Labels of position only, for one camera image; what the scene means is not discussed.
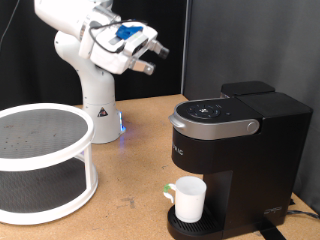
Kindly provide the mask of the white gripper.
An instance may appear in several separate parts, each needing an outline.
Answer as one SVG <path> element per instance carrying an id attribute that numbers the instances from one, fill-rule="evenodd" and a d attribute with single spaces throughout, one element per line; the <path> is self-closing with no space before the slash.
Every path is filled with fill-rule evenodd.
<path id="1" fill-rule="evenodd" d="M 155 65 L 140 59 L 148 50 L 166 59 L 169 50 L 156 40 L 158 33 L 145 23 L 123 20 L 102 25 L 91 21 L 79 55 L 113 74 L 127 69 L 152 75 Z"/>

